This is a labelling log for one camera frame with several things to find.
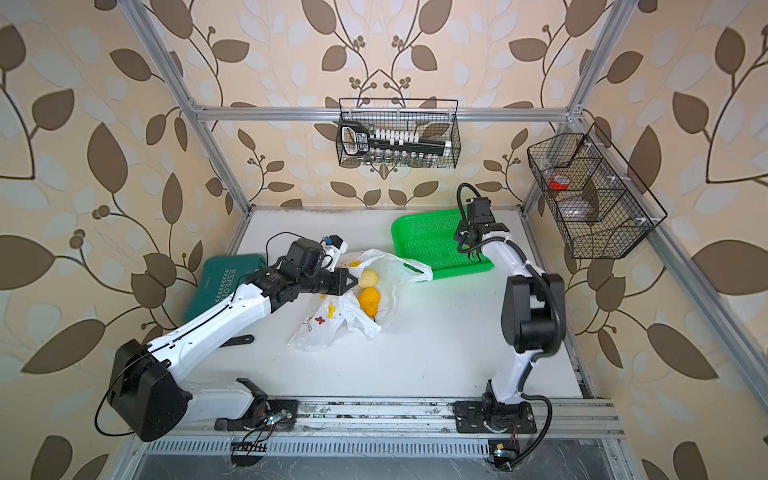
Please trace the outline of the black white tool set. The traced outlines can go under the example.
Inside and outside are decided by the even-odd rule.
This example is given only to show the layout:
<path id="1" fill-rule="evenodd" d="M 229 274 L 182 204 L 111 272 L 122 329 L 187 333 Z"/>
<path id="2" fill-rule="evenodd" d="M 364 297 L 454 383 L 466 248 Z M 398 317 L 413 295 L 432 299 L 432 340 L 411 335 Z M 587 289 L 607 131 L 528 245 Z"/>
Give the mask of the black white tool set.
<path id="1" fill-rule="evenodd" d="M 420 137 L 417 133 L 368 129 L 360 122 L 342 122 L 338 132 L 342 150 L 349 156 L 383 155 L 389 152 L 392 156 L 428 157 L 449 156 L 453 152 L 450 140 L 431 140 Z"/>

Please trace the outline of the printed white plastic bag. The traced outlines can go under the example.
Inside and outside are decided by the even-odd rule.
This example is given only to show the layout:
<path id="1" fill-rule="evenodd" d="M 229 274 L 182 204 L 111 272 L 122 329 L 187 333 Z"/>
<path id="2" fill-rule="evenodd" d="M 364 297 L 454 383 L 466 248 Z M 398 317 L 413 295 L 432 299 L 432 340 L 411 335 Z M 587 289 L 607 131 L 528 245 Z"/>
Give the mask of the printed white plastic bag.
<path id="1" fill-rule="evenodd" d="M 378 314 L 371 319 L 362 311 L 358 296 L 363 289 L 358 285 L 342 296 L 321 295 L 311 302 L 309 315 L 290 338 L 289 346 L 314 352 L 329 347 L 348 333 L 373 340 L 395 313 L 396 290 L 406 284 L 433 279 L 428 265 L 377 249 L 346 254 L 340 265 L 348 268 L 358 281 L 365 269 L 379 274 L 380 281 L 375 287 L 381 294 Z"/>

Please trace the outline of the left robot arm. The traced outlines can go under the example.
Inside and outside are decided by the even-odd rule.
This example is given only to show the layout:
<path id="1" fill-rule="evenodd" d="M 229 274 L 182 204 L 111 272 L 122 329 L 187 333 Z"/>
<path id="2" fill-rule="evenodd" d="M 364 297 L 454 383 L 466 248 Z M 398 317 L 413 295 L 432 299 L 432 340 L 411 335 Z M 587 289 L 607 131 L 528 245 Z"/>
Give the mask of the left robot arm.
<path id="1" fill-rule="evenodd" d="M 341 296 L 352 290 L 357 278 L 338 264 L 347 248 L 337 235 L 319 241 L 300 237 L 274 264 L 247 274 L 220 302 L 184 326 L 147 344 L 126 342 L 115 354 L 101 402 L 144 442 L 204 420 L 259 430 L 290 419 L 286 410 L 274 412 L 267 394 L 248 378 L 207 387 L 188 385 L 186 379 L 236 334 L 300 295 Z"/>

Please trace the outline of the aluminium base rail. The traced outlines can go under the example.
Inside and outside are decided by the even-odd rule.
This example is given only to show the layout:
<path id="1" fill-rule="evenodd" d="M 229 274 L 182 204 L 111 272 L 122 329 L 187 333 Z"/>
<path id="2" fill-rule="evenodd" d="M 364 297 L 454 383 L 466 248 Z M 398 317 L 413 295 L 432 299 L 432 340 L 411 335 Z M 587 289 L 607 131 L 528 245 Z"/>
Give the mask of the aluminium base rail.
<path id="1" fill-rule="evenodd" d="M 277 428 L 295 434 L 404 436 L 528 436 L 548 426 L 553 439 L 623 439 L 613 403 L 602 399 L 555 398 L 548 410 L 541 400 L 494 411 L 479 399 L 451 398 L 271 398 L 255 418 L 288 412 Z"/>

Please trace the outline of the green tool case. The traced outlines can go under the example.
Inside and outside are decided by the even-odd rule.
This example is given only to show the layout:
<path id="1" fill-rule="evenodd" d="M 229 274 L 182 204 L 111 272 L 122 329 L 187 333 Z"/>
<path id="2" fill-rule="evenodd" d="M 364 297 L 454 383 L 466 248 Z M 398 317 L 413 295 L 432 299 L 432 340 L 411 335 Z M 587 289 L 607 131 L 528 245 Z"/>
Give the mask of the green tool case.
<path id="1" fill-rule="evenodd" d="M 182 321 L 184 323 L 192 321 L 226 296 L 231 296 L 236 286 L 265 264 L 265 258 L 259 254 L 209 258 L 204 264 L 199 286 Z"/>

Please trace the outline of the yellow-green pear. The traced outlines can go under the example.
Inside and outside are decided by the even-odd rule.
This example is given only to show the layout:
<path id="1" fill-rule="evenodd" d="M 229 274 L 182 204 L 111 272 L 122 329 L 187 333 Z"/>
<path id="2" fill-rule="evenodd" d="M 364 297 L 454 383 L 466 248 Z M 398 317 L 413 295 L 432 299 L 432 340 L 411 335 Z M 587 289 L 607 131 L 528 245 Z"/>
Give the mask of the yellow-green pear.
<path id="1" fill-rule="evenodd" d="M 379 274 L 373 269 L 365 269 L 358 281 L 358 286 L 362 289 L 374 288 L 380 281 Z"/>

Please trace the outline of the black tool on table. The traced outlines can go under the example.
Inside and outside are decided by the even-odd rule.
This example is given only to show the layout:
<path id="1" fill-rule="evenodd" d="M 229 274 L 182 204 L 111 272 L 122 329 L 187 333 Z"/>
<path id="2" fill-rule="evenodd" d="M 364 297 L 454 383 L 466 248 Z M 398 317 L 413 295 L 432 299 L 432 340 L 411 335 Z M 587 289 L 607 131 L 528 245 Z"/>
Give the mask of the black tool on table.
<path id="1" fill-rule="evenodd" d="M 249 344 L 252 344 L 254 341 L 255 341 L 255 337 L 251 334 L 239 335 L 239 336 L 232 337 L 226 342 L 224 342 L 221 345 L 221 348 L 249 345 Z"/>

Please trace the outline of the orange pear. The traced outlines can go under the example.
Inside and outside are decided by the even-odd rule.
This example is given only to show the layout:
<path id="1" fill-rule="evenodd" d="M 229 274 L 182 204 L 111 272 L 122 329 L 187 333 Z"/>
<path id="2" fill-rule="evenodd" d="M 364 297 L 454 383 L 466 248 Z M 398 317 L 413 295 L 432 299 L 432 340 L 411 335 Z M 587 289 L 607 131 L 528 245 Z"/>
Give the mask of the orange pear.
<path id="1" fill-rule="evenodd" d="M 360 292 L 358 302 L 362 311 L 374 319 L 379 311 L 381 294 L 375 287 L 367 287 Z"/>

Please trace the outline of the green plastic basket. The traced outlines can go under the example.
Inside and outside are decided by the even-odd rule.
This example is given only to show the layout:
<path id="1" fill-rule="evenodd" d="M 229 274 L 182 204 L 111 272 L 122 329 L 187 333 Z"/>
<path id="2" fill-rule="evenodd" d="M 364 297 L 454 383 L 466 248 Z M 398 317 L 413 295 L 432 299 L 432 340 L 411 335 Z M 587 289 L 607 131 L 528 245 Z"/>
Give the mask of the green plastic basket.
<path id="1" fill-rule="evenodd" d="M 494 268 L 482 254 L 471 258 L 457 252 L 454 239 L 461 218 L 458 209 L 431 211 L 396 219 L 391 226 L 395 254 L 431 267 L 434 280 L 487 272 Z"/>

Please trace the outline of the red tape roll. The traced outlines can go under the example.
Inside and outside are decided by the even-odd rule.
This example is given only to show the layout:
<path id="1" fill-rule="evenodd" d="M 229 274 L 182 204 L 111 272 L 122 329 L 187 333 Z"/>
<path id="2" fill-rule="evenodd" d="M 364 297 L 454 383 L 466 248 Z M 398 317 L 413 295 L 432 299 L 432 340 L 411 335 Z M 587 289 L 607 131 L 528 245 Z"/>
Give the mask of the red tape roll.
<path id="1" fill-rule="evenodd" d="M 555 192 L 567 191 L 571 184 L 571 180 L 566 175 L 555 174 L 552 175 L 548 181 L 549 189 Z"/>

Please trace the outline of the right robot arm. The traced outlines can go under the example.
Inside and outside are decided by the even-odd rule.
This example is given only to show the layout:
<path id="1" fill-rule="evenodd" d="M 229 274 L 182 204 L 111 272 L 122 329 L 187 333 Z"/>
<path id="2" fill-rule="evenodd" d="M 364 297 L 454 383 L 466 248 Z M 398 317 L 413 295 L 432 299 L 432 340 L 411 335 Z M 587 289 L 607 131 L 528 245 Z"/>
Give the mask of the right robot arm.
<path id="1" fill-rule="evenodd" d="M 487 383 L 481 400 L 483 426 L 506 433 L 527 417 L 527 407 L 541 402 L 546 408 L 543 430 L 547 431 L 552 401 L 541 394 L 526 393 L 525 385 L 536 363 L 554 356 L 563 343 L 562 278 L 544 272 L 528 259 L 509 229 L 495 219 L 489 198 L 459 200 L 458 206 L 457 251 L 467 257 L 475 253 L 484 256 L 506 278 L 500 323 L 512 356 Z"/>

